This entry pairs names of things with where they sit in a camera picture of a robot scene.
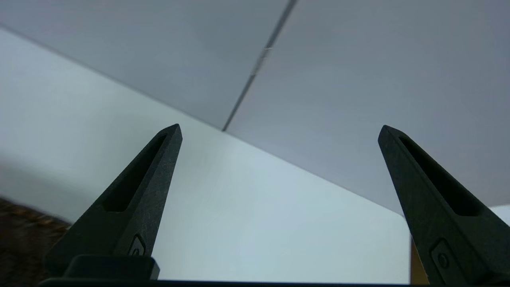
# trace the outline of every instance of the ceiling panel seam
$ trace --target ceiling panel seam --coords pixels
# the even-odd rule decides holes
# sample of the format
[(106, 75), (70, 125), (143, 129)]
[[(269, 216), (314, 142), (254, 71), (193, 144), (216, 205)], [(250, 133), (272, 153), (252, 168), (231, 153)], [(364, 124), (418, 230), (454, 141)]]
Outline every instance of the ceiling panel seam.
[(241, 94), (239, 95), (236, 104), (234, 105), (232, 112), (228, 116), (228, 119), (223, 126), (222, 131), (226, 131), (230, 123), (232, 122), (232, 119), (236, 115), (237, 110), (241, 106), (241, 103), (243, 102), (244, 98), (246, 97), (246, 94), (248, 93), (251, 84), (253, 83), (255, 77), (257, 76), (257, 73), (260, 71), (262, 64), (264, 61), (269, 57), (269, 53), (271, 52), (271, 49), (273, 49), (274, 43), (278, 39), (278, 36), (280, 35), (280, 32), (282, 31), (287, 19), (289, 18), (292, 9), (296, 5), (297, 0), (289, 0), (287, 4), (285, 5), (285, 8), (278, 19), (278, 22), (276, 23), (276, 26), (274, 27), (273, 32), (271, 33), (271, 36), (269, 37), (269, 40), (267, 41), (267, 44), (265, 45), (264, 49), (262, 50), (260, 56), (258, 57), (253, 69), (251, 70), (251, 73), (249, 75), (248, 80), (246, 81), (246, 84), (243, 87), (243, 90), (241, 91)]

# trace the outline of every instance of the ceiling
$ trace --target ceiling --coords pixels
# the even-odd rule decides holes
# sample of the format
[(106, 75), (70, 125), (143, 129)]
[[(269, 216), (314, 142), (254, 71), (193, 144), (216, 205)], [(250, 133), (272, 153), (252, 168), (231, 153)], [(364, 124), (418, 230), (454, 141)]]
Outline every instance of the ceiling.
[(222, 128), (285, 0), (1, 0), (0, 23)]
[(377, 145), (407, 133), (486, 205), (510, 203), (510, 2), (3, 0), (0, 23), (401, 213)]

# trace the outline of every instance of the brown carpet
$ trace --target brown carpet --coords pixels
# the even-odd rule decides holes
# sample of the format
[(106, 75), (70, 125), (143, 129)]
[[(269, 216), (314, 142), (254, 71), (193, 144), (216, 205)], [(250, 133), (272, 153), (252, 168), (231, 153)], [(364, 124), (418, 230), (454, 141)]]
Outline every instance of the brown carpet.
[(36, 286), (42, 259), (69, 223), (0, 198), (0, 286)]

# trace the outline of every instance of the gray ceiling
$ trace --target gray ceiling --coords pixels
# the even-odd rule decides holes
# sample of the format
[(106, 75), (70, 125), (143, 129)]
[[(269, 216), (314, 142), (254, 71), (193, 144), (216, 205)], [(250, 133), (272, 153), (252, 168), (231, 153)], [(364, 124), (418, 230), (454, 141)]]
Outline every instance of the gray ceiling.
[(401, 129), (510, 203), (510, 1), (301, 1), (228, 132), (401, 212), (377, 145)]
[(0, 23), (222, 128), (285, 0), (0, 0)]
[[(0, 23), (221, 128), (285, 4), (0, 0)], [(401, 213), (377, 146), (391, 125), (486, 204), (510, 203), (509, 14), (301, 0), (227, 132)]]

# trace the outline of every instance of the white wall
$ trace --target white wall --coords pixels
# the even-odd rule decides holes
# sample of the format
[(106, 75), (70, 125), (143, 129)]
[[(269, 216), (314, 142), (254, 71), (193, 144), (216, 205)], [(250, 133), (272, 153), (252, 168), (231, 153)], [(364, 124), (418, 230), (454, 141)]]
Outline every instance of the white wall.
[(160, 129), (161, 279), (408, 283), (404, 219), (0, 30), (0, 194), (76, 220)]

